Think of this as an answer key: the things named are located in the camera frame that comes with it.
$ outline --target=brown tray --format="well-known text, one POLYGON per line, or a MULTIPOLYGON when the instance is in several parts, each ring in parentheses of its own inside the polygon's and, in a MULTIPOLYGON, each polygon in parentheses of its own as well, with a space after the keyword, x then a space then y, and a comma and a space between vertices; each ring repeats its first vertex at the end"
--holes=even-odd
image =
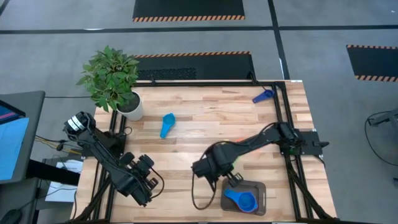
POLYGON ((255 181, 248 181, 242 180, 236 187, 231 187, 228 184, 228 179, 225 178, 223 181, 223 188, 221 192, 221 208, 224 211, 230 212, 241 212, 241 213, 248 213, 254 215, 265 215, 266 214, 266 186, 263 183, 255 182, 255 181), (233 202, 231 199, 224 195, 226 189, 230 189, 236 192, 252 192, 254 197, 256 198, 258 208, 255 209, 253 212, 242 212, 238 206, 233 202))

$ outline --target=wooden table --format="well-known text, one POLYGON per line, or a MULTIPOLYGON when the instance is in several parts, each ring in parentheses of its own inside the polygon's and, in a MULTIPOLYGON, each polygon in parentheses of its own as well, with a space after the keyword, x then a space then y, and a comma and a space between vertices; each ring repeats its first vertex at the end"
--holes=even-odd
MULTIPOLYGON (((301 130, 313 129, 303 83, 286 81, 286 86, 295 127, 301 130)), ((136 157, 141 154, 150 156, 155 162, 154 169, 165 179, 165 189, 146 208, 138 206, 132 197, 116 194, 112 222, 295 220, 284 158, 276 145, 268 145, 241 156, 235 163, 234 172, 240 172, 246 180, 265 183, 267 212, 264 216, 222 211, 220 196, 223 178, 217 184, 216 198, 208 209, 196 210, 192 205, 190 167, 210 144, 252 136, 265 125, 277 121, 273 100, 257 104, 251 101, 261 93, 261 87, 137 87, 134 90, 141 95, 145 115, 140 121, 126 123, 126 126, 132 128, 132 134, 127 139, 126 152, 132 152, 136 157), (177 117, 177 122, 167 139, 161 139, 159 134, 162 117, 171 112, 177 117)), ((98 128, 107 131, 110 119, 111 113, 97 108, 95 120, 98 128)), ((309 191, 325 211, 335 217, 323 164, 313 156, 302 156, 302 160, 309 191)), ((95 159, 84 161, 76 195, 77 214, 90 202, 95 167, 95 159)), ((159 184, 153 193, 159 192, 160 188, 159 184)), ((300 210, 305 217, 302 194, 299 189, 297 192, 300 210)), ((212 191, 205 178, 195 177, 194 193, 199 207, 209 201, 212 191)), ((107 196, 108 193, 105 193, 100 217, 104 217, 107 196)))

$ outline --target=gray floor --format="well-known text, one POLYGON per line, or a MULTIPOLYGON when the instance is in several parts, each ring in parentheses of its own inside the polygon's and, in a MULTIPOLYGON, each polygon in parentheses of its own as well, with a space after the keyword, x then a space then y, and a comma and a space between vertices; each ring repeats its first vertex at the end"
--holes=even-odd
MULTIPOLYGON (((396 0, 274 0, 280 26, 398 24, 396 0)), ((94 29, 182 26, 270 26, 267 1, 244 0, 245 21, 131 22, 134 1, 11 0, 0 30, 94 29)), ((338 216, 343 220, 396 223, 398 168, 380 161, 364 136, 372 113, 398 107, 398 83, 355 80, 346 44, 398 45, 398 30, 281 32, 290 77, 303 80, 315 127, 325 148, 326 171, 338 216)), ((0 35, 0 93, 45 90, 48 96, 83 96, 74 84, 95 50, 110 45, 129 54, 249 50, 256 75, 282 79, 273 31, 133 34, 0 35)), ((38 134, 64 138, 63 122, 79 111, 93 113, 85 99, 46 99, 38 134)), ((396 138, 388 125, 369 130, 376 150, 398 163, 396 138)), ((32 158, 51 158, 40 144, 32 158)), ((66 220, 67 211, 40 213, 40 223, 66 220)))

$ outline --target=hazard stripe tape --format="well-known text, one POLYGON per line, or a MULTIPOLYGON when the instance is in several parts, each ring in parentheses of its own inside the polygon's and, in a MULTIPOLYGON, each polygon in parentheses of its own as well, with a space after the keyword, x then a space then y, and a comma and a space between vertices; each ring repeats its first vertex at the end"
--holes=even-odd
POLYGON ((135 17, 133 22, 175 22, 175 21, 227 21, 244 20, 242 15, 231 16, 155 16, 155 17, 135 17))
POLYGON ((250 55, 250 51, 238 52, 200 52, 200 53, 179 53, 179 54, 152 54, 152 55, 135 55, 135 58, 148 58, 148 57, 185 57, 185 56, 202 56, 202 55, 250 55))
POLYGON ((398 49, 398 47, 372 46, 372 45, 347 45, 347 48, 369 48, 369 49, 398 49))
POLYGON ((383 77, 377 75, 356 75, 355 78, 366 81, 398 82, 398 77, 383 77))

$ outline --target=blue cup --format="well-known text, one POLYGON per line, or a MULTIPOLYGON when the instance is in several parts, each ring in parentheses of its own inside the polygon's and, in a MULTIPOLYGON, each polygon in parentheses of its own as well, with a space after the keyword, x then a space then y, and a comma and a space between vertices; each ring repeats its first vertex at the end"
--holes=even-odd
POLYGON ((226 189, 224 195, 234 201, 242 212, 253 212, 258 208, 256 198, 252 192, 235 192, 226 189))
POLYGON ((169 113, 163 117, 162 130, 160 131, 160 137, 166 138, 167 133, 170 131, 172 126, 175 124, 175 116, 173 113, 169 113))

